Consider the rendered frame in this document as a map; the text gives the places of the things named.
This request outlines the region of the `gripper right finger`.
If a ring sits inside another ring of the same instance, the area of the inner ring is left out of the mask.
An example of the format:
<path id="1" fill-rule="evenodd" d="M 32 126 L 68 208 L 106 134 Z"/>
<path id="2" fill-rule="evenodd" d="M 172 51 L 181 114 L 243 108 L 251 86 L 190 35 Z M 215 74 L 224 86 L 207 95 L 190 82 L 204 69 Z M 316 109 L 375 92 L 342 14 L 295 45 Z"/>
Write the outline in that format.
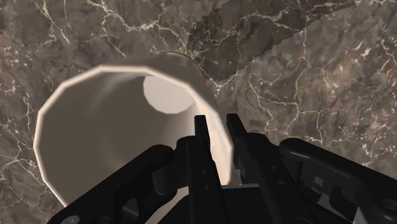
<path id="1" fill-rule="evenodd" d="M 278 146 L 226 116 L 233 162 L 258 184 L 273 224 L 397 224 L 397 180 L 301 139 Z"/>

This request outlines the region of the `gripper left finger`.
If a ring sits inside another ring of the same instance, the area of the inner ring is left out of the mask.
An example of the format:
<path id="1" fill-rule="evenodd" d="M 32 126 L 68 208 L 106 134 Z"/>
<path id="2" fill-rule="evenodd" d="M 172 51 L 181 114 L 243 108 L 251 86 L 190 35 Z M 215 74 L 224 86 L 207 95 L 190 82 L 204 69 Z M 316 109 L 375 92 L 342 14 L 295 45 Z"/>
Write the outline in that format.
<path id="1" fill-rule="evenodd" d="M 175 149 L 148 148 L 47 224 L 145 224 L 184 186 L 186 224 L 230 224 L 204 115 L 195 116 L 194 127 L 194 135 L 179 139 Z"/>

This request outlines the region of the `white cup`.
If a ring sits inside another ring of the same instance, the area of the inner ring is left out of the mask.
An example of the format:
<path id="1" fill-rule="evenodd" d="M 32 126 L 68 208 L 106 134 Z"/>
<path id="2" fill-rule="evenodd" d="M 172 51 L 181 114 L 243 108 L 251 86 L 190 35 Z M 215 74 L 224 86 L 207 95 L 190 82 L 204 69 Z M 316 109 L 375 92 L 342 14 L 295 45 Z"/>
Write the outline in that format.
<path id="1" fill-rule="evenodd" d="M 69 207 L 155 144 L 175 146 L 204 115 L 222 184 L 232 180 L 232 142 L 201 68 L 161 52 L 101 64 L 63 81 L 38 112 L 34 152 L 44 182 Z"/>

